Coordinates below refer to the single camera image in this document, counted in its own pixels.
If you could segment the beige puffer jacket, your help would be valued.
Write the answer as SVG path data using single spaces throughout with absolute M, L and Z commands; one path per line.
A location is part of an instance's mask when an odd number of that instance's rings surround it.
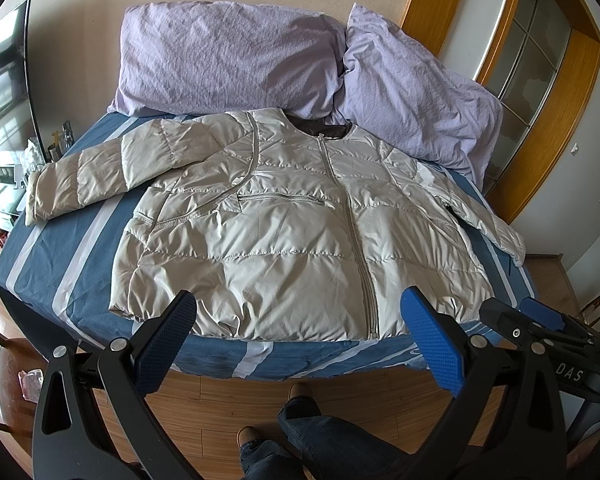
M 478 230 L 513 262 L 524 240 L 450 177 L 360 127 L 312 136 L 280 110 L 154 119 L 35 172 L 27 224 L 143 192 L 111 272 L 110 310 L 147 321 L 182 290 L 194 332 L 354 341 L 406 331 L 404 289 L 473 321 L 493 294 Z

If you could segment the left brown shoe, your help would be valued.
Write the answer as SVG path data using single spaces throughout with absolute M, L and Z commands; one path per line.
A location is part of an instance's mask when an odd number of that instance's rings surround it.
M 257 428 L 245 426 L 236 434 L 236 441 L 239 451 L 247 453 L 248 451 L 255 450 L 263 441 L 263 438 Z

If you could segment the wooden framed glass door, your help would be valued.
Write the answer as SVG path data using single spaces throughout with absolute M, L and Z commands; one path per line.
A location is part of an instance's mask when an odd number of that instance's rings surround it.
M 600 70 L 584 0 L 406 0 L 401 28 L 496 96 L 505 118 L 484 192 L 515 220 L 558 163 Z

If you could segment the right brown shoe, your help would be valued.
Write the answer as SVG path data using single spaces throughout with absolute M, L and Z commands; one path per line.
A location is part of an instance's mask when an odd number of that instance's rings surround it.
M 313 391 L 309 384 L 306 382 L 296 382 L 289 389 L 288 399 L 298 398 L 299 396 L 308 396 L 312 398 Z

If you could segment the black television screen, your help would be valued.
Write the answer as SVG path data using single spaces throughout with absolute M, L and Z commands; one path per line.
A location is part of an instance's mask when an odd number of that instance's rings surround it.
M 30 10 L 31 1 L 24 0 L 0 19 L 0 183 L 15 188 L 50 160 L 31 96 Z

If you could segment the wooden chair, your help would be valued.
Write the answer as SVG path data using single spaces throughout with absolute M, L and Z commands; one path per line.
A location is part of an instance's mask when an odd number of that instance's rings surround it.
M 23 448 L 31 446 L 35 404 L 22 396 L 20 372 L 46 370 L 44 359 L 26 338 L 0 333 L 0 431 Z

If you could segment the left lavender pillow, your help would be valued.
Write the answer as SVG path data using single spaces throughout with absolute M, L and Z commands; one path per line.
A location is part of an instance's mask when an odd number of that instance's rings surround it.
M 343 24 L 272 4 L 182 1 L 130 6 L 108 110 L 207 115 L 276 107 L 304 119 L 334 109 Z

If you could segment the person legs in jeans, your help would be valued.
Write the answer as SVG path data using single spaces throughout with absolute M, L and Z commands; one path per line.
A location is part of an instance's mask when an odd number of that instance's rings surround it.
M 277 420 L 294 450 L 262 434 L 255 450 L 239 451 L 246 479 L 404 479 L 415 459 L 352 422 L 324 415 L 313 396 L 288 399 Z

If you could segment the brown shoe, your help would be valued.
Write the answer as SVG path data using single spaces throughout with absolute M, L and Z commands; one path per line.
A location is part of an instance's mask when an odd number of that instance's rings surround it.
M 236 441 L 239 451 L 247 453 L 248 451 L 255 450 L 263 441 L 263 438 L 257 428 L 245 426 L 236 434 Z
M 309 384 L 306 382 L 296 382 L 289 389 L 288 399 L 298 398 L 299 396 L 308 396 L 312 398 L 313 391 Z

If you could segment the lavender pillow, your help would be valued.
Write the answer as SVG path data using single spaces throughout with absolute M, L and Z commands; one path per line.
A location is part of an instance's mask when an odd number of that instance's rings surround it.
M 330 120 L 352 122 L 414 158 L 483 187 L 504 112 L 481 84 L 448 70 L 388 18 L 355 3 Z
M 182 1 L 130 6 L 108 110 L 207 115 L 276 107 L 304 119 L 334 109 L 343 24 L 272 4 Z

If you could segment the right lavender pillow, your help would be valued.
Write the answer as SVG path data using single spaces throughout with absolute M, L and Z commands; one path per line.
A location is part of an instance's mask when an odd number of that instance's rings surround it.
M 504 112 L 481 84 L 448 70 L 388 18 L 355 3 L 330 120 L 352 122 L 414 158 L 483 187 Z

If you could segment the crumpled plastic wrapper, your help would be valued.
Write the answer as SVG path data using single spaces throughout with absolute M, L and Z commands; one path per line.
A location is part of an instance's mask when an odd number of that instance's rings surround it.
M 37 404 L 43 387 L 44 375 L 39 368 L 20 370 L 18 382 L 23 400 Z

